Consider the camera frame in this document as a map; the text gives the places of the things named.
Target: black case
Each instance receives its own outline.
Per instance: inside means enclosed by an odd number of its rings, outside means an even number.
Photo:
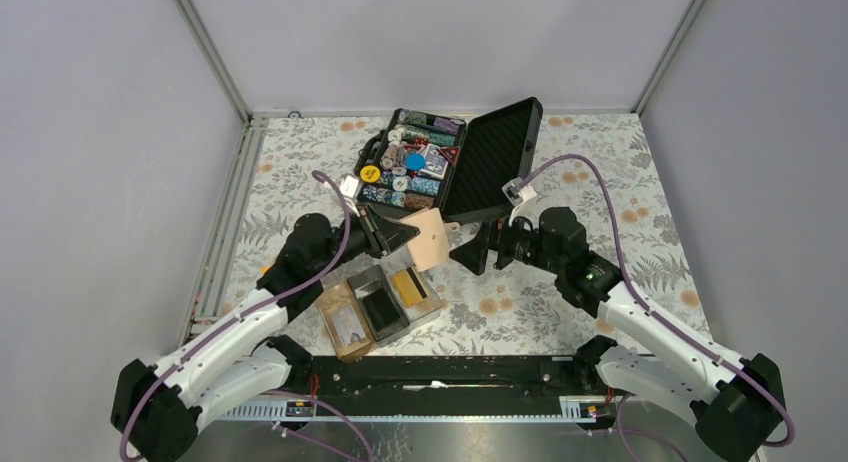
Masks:
[[[402,109],[395,110],[388,129],[397,124]],[[428,124],[436,117],[426,114]],[[509,214],[512,205],[501,188],[516,177],[525,177],[533,165],[536,138],[542,122],[542,104],[530,97],[521,102],[475,117],[460,126],[455,146],[461,147],[456,166],[448,168],[435,197],[433,207],[442,212],[446,222],[467,224],[482,220],[494,220]],[[388,130],[381,132],[377,141],[360,151],[354,175],[369,160],[380,160],[389,145]],[[358,197],[359,202],[370,204],[381,215],[399,219],[413,210],[390,204],[373,202]]]

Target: reflective floor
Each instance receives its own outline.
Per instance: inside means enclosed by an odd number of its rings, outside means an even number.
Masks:
[[[625,427],[652,430],[668,437],[692,462],[720,462],[687,424],[665,411],[639,402],[629,404]],[[362,424],[377,461],[532,462],[629,461],[617,433],[573,435],[579,428],[560,424],[507,423],[383,423]],[[329,461],[344,458],[271,432],[255,422],[215,422],[197,439],[180,462]],[[365,457],[356,436],[342,423],[314,423],[303,429],[318,439],[358,457]],[[628,439],[643,462],[677,462],[671,450],[639,437]]]

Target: blue disc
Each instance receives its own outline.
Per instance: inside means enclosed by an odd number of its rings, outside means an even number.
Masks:
[[[421,154],[409,154],[406,158],[406,168],[409,170],[421,170],[425,165],[424,156]]]

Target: wall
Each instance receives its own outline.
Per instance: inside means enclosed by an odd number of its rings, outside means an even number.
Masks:
[[[115,461],[172,350],[239,125],[171,0],[0,0],[0,447]]]
[[[256,111],[629,108],[690,0],[194,0]]]
[[[770,462],[848,458],[844,1],[709,0],[644,117],[711,327],[781,367]]]

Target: floral tablecloth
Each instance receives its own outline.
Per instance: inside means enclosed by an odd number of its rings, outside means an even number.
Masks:
[[[239,232],[223,303],[196,314],[220,316],[254,286],[271,265],[294,221],[321,212],[334,224],[341,210],[331,192],[309,176],[320,169],[333,178],[349,173],[357,151],[388,124],[386,117],[271,119]],[[635,115],[546,116],[533,166],[574,152],[592,159],[606,179],[631,275],[654,301],[709,335],[700,300],[671,219],[642,126]],[[531,219],[551,206],[570,206],[586,225],[592,248],[615,260],[609,214],[598,183],[580,162],[555,165],[533,182],[539,193]],[[476,226],[451,235],[452,245],[468,240]],[[438,319],[381,355],[570,354],[595,334],[617,338],[641,350],[615,327],[594,320],[562,300],[553,275],[513,263],[476,277],[450,261],[428,271],[431,285],[446,301]],[[360,260],[364,267],[369,260]],[[358,267],[347,267],[348,272]],[[283,333],[316,355],[331,355],[327,330],[317,309],[308,309]]]

